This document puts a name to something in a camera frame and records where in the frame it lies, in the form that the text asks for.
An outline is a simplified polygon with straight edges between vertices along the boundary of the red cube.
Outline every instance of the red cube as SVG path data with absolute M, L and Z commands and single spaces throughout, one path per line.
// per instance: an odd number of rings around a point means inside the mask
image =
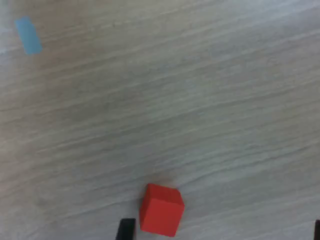
M 184 210 L 185 204 L 177 189 L 149 183 L 140 208 L 140 228 L 174 237 Z

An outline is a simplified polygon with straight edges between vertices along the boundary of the wooden block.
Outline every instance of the wooden block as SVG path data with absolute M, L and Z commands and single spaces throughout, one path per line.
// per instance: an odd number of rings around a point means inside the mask
M 177 189 L 149 183 L 140 208 L 140 228 L 174 237 L 184 210 L 185 204 Z

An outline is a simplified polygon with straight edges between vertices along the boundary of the wood grain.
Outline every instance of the wood grain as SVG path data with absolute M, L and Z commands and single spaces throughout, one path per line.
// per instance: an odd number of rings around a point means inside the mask
M 115 239 L 149 182 L 177 240 L 311 240 L 319 149 L 318 0 L 0 0 L 1 240 Z

